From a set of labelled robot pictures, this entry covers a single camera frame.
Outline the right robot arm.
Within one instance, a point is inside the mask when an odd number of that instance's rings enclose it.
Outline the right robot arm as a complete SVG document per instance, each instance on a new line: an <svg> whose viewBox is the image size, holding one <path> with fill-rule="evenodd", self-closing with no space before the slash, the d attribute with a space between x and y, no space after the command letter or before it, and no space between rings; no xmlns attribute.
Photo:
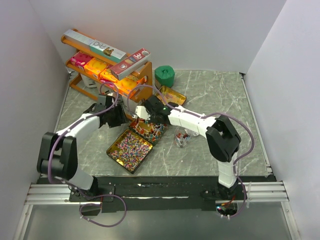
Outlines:
<svg viewBox="0 0 320 240"><path fill-rule="evenodd" d="M238 180L234 163L241 137L228 117L206 117L173 102L165 105L154 95L136 106L135 113L149 123L182 127L205 137L209 151L218 163L219 195L228 200L236 194Z"/></svg>

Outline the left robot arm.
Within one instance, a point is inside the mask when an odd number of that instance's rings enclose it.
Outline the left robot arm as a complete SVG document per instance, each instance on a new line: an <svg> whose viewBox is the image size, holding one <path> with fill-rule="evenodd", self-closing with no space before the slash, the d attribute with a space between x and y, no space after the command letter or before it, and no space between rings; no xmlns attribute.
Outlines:
<svg viewBox="0 0 320 240"><path fill-rule="evenodd" d="M82 170L78 163L79 144L104 125L118 127L127 122L117 93L100 94L78 120L68 127L46 132L40 144L36 170L47 175L50 183L65 182L78 190L87 201L99 195L98 179Z"/></svg>

